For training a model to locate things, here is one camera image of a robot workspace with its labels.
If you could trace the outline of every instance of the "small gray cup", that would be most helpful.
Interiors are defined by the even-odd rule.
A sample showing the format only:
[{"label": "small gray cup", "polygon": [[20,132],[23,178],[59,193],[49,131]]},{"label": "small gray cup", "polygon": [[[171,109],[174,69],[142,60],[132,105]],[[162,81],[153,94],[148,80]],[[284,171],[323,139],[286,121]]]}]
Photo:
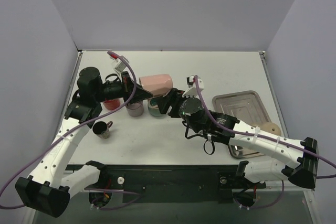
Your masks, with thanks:
[{"label": "small gray cup", "polygon": [[100,121],[94,124],[92,127],[92,131],[95,135],[99,136],[102,139],[107,139],[110,136],[110,127],[112,126],[113,122],[110,121],[108,123]]}]

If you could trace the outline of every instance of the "white wall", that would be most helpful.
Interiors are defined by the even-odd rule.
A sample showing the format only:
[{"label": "white wall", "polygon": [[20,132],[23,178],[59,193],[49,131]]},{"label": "white wall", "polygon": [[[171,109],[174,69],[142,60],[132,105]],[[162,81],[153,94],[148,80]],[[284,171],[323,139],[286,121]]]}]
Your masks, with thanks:
[{"label": "white wall", "polygon": [[[0,0],[0,6],[2,186],[51,142],[77,50],[51,0]],[[0,202],[21,202],[14,183]],[[0,210],[0,223],[20,223],[23,213]]]},{"label": "white wall", "polygon": [[[312,136],[336,162],[336,0],[295,0],[268,48],[268,67],[291,137]],[[320,162],[319,175],[335,174]],[[336,222],[336,179],[319,180],[324,223]]]},{"label": "white wall", "polygon": [[294,0],[52,0],[79,49],[265,50]]}]

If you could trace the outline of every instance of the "white table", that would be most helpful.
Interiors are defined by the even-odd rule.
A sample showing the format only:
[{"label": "white table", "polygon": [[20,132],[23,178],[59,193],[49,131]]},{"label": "white table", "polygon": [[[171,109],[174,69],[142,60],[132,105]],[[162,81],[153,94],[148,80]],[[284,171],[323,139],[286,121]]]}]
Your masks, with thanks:
[{"label": "white table", "polygon": [[[205,84],[202,95],[209,109],[212,98],[220,94],[256,91],[272,120],[280,126],[279,116],[258,52],[146,52],[116,53],[128,58],[136,77],[168,73],[178,89],[187,88],[186,77],[199,75]],[[111,59],[105,51],[84,51],[79,71],[93,66],[102,79],[113,73]],[[216,152],[209,156],[203,151],[203,138],[184,138],[181,119],[168,116],[154,118],[147,111],[139,118],[121,109],[103,121],[113,121],[111,137],[101,140],[90,131],[81,141],[69,164],[84,164],[89,160],[104,164],[123,165],[210,165],[238,164],[226,145],[216,143]],[[255,161],[268,157],[257,157]]]}]

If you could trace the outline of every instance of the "red cup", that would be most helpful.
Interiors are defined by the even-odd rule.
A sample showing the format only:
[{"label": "red cup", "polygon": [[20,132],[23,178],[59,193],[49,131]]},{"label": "red cup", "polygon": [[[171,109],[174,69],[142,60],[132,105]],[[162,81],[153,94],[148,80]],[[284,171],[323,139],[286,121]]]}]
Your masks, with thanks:
[{"label": "red cup", "polygon": [[119,99],[109,100],[103,102],[104,106],[108,110],[115,110],[117,107],[120,106]]}]

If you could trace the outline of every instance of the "silver tray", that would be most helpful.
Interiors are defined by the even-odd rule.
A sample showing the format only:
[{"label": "silver tray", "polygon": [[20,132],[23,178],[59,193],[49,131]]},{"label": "silver tray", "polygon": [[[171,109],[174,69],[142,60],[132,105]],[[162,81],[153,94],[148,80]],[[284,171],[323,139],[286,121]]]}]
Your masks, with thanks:
[{"label": "silver tray", "polygon": [[[216,112],[232,115],[247,124],[263,124],[270,122],[269,115],[255,91],[244,91],[232,94],[223,94],[213,97],[212,104]],[[240,146],[228,146],[234,158],[250,158],[263,156],[259,152]]]}]

